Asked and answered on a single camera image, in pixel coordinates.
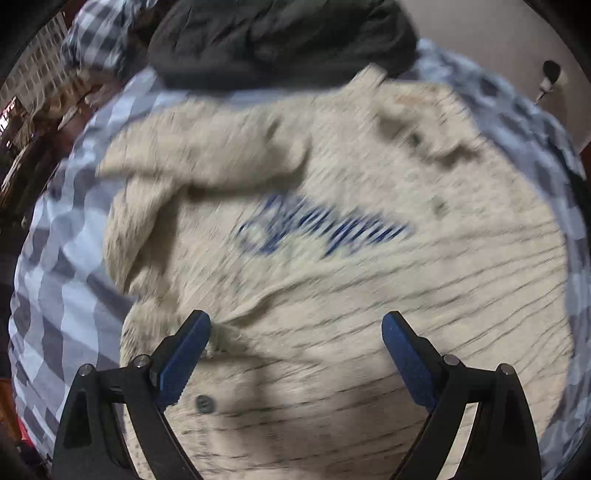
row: crumpled garment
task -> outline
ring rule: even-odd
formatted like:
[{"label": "crumpled garment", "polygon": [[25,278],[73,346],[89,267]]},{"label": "crumpled garment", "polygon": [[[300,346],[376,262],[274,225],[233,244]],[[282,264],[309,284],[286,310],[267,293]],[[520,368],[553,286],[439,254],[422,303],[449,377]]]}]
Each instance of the crumpled garment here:
[{"label": "crumpled garment", "polygon": [[[193,309],[212,318],[166,412],[204,477],[392,474],[426,412],[382,343],[391,310],[469,366],[513,364],[543,432],[572,351],[563,240],[448,88],[369,67],[240,111],[192,100],[131,125],[99,172],[129,175],[105,230],[107,271],[138,297],[122,364]],[[215,413],[197,412],[200,394]]]}]

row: white wall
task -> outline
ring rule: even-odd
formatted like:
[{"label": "white wall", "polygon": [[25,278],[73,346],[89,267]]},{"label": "white wall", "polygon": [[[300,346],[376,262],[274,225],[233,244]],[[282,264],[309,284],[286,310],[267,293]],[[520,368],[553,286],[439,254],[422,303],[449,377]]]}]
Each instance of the white wall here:
[{"label": "white wall", "polygon": [[591,137],[591,84],[558,34],[523,0],[400,0],[422,37],[500,73],[535,98],[546,60],[569,82],[541,102],[580,150]]}]

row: dark gray cloth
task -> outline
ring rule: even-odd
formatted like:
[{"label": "dark gray cloth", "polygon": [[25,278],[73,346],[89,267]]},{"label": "dark gray cloth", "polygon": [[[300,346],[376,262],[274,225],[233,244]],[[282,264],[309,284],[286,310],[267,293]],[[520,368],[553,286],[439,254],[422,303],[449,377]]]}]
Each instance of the dark gray cloth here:
[{"label": "dark gray cloth", "polygon": [[416,44],[395,0],[180,0],[148,61],[171,88],[322,87],[369,63],[396,77]]}]

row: cream sweater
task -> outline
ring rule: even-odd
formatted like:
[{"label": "cream sweater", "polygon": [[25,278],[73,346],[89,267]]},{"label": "cream sweater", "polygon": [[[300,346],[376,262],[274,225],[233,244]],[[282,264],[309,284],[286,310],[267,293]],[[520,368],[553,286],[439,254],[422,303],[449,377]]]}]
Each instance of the cream sweater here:
[{"label": "cream sweater", "polygon": [[390,310],[469,366],[513,364],[544,430],[571,353],[562,237],[448,88],[369,67],[246,110],[193,100],[131,125],[99,172],[129,175],[105,236],[109,274],[139,298],[122,364],[193,309],[212,318],[166,412],[206,479],[388,478],[426,417],[382,343]]}]

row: metal screw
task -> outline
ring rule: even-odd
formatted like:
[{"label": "metal screw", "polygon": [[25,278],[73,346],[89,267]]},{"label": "metal screw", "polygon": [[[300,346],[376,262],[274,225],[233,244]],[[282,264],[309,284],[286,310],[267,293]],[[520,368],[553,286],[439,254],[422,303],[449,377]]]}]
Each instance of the metal screw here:
[{"label": "metal screw", "polygon": [[91,364],[84,364],[78,369],[78,373],[80,374],[81,377],[85,377],[90,372],[92,372],[94,369],[95,369],[95,367],[92,366]]},{"label": "metal screw", "polygon": [[512,375],[515,373],[515,369],[509,364],[501,364],[501,372],[505,375]]},{"label": "metal screw", "polygon": [[451,355],[449,353],[447,355],[443,355],[443,361],[451,367],[455,367],[456,365],[460,364],[460,359],[455,355]]},{"label": "metal screw", "polygon": [[142,368],[148,365],[150,362],[149,355],[138,355],[134,358],[134,366],[137,368]]}]

